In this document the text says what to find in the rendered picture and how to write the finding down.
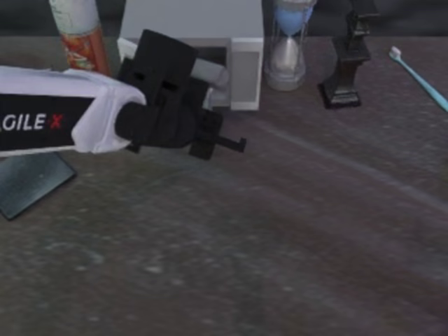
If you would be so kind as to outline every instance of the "stone countertop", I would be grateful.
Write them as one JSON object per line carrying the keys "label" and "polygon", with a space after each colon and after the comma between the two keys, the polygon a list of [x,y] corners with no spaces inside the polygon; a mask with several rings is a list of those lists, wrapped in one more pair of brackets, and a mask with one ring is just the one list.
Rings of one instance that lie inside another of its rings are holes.
{"label": "stone countertop", "polygon": [[[303,87],[228,113],[243,155],[63,153],[78,178],[0,220],[0,333],[446,335],[448,115],[387,52],[448,95],[448,38],[368,45],[363,107],[327,111],[309,39]],[[0,63],[66,67],[58,38],[0,38]]]}

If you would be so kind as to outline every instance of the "spray can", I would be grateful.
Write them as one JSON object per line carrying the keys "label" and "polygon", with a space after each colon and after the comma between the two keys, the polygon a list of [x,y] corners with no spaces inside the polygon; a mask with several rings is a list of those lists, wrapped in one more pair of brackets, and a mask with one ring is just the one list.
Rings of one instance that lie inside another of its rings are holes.
{"label": "spray can", "polygon": [[95,0],[50,0],[69,67],[110,76]]}

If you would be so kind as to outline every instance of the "gray box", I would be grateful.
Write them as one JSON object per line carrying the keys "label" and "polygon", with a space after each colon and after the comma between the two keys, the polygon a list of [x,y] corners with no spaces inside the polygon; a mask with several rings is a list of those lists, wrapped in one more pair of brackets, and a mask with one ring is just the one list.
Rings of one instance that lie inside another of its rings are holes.
{"label": "gray box", "polygon": [[195,48],[224,48],[230,82],[213,92],[214,106],[257,110],[263,65],[261,0],[127,0],[118,49],[133,57],[126,40],[138,43],[144,29]]}

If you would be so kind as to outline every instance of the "blue toothbrush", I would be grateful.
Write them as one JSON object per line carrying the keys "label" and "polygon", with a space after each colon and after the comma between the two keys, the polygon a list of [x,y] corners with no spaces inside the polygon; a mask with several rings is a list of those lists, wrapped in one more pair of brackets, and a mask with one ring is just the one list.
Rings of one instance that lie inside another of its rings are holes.
{"label": "blue toothbrush", "polygon": [[424,80],[420,75],[412,70],[412,68],[405,63],[401,59],[401,50],[397,47],[392,47],[391,51],[389,52],[389,56],[392,60],[396,61],[397,63],[401,64],[403,68],[405,68],[412,77],[415,78],[417,82],[420,83],[421,86],[427,91],[427,93],[440,105],[442,109],[444,109],[446,112],[448,112],[448,101],[434,88],[432,87],[426,80]]}

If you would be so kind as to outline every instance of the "cylindrical container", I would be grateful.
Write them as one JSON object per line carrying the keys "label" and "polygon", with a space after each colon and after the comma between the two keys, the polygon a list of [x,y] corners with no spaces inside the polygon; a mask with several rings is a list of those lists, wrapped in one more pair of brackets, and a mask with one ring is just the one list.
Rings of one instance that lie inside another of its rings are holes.
{"label": "cylindrical container", "polygon": [[50,0],[69,66],[110,76],[95,0]]}
{"label": "cylindrical container", "polygon": [[303,47],[317,0],[274,0],[272,36],[267,39],[265,77],[279,91],[297,89],[306,74]]}

